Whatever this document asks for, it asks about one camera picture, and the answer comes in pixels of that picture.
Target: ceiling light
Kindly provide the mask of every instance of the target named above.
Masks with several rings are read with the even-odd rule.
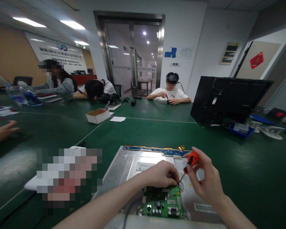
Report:
[[[45,42],[45,41],[42,41],[42,40],[38,40],[38,39],[30,39],[30,40],[34,40],[34,41],[40,41],[40,42]]]
[[[83,42],[83,41],[75,41],[75,43],[80,44],[80,45],[89,45],[89,44],[87,44],[86,42]]]
[[[14,19],[15,19],[15,20],[18,20],[18,21],[21,21],[21,22],[24,22],[24,23],[26,23],[26,24],[32,25],[32,26],[34,26],[34,27],[45,27],[45,28],[46,28],[46,26],[41,25],[41,24],[39,24],[39,23],[37,23],[37,22],[34,22],[34,21],[30,20],[30,19],[27,19],[27,18],[14,17]]]
[[[73,29],[82,29],[82,30],[85,29],[85,27],[81,26],[80,24],[78,24],[75,21],[60,21],[60,22],[66,24],[67,26],[70,26]]]

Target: company logo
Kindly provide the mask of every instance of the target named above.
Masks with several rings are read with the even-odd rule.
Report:
[[[64,50],[64,51],[67,51],[67,47],[63,44],[60,44],[60,43],[56,43],[56,47],[59,49],[59,50]]]

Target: person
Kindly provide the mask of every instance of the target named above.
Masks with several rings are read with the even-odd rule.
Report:
[[[192,100],[182,90],[176,87],[178,80],[178,74],[170,72],[166,76],[166,90],[157,88],[150,95],[148,95],[146,99],[168,100],[168,102],[172,105],[191,102]]]
[[[19,130],[18,127],[12,128],[16,124],[16,121],[9,121],[9,124],[0,127],[0,142],[5,141],[12,133]]]
[[[213,166],[211,159],[201,150],[195,147],[192,147],[192,149],[199,155],[199,160],[194,168],[187,164],[187,170],[196,194],[216,210],[228,228],[256,228],[232,200],[224,194],[219,172]],[[205,178],[202,181],[198,181],[196,177],[196,172],[200,168],[205,173]],[[165,188],[169,185],[176,186],[179,181],[178,171],[175,166],[162,160],[89,202],[58,223],[54,228],[104,228],[131,197],[144,187]]]
[[[75,80],[64,70],[63,64],[47,59],[39,63],[39,68],[49,76],[47,82],[39,86],[30,86],[36,94],[66,93],[71,94],[77,91]]]
[[[108,80],[88,80],[77,92],[74,93],[74,99],[99,100],[102,94],[114,94],[113,84]]]

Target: white cardboard box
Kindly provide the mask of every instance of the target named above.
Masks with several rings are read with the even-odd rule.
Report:
[[[103,108],[99,108],[94,111],[90,111],[86,114],[88,122],[100,124],[101,122],[105,121],[107,118],[110,118],[109,110],[105,109],[105,112],[102,113]]]

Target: red sign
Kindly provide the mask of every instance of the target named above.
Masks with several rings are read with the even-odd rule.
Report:
[[[260,52],[259,54],[257,54],[255,57],[253,57],[250,60],[250,64],[251,64],[251,68],[255,69],[257,66],[259,66],[262,62],[264,62],[264,56],[263,56],[263,52]]]

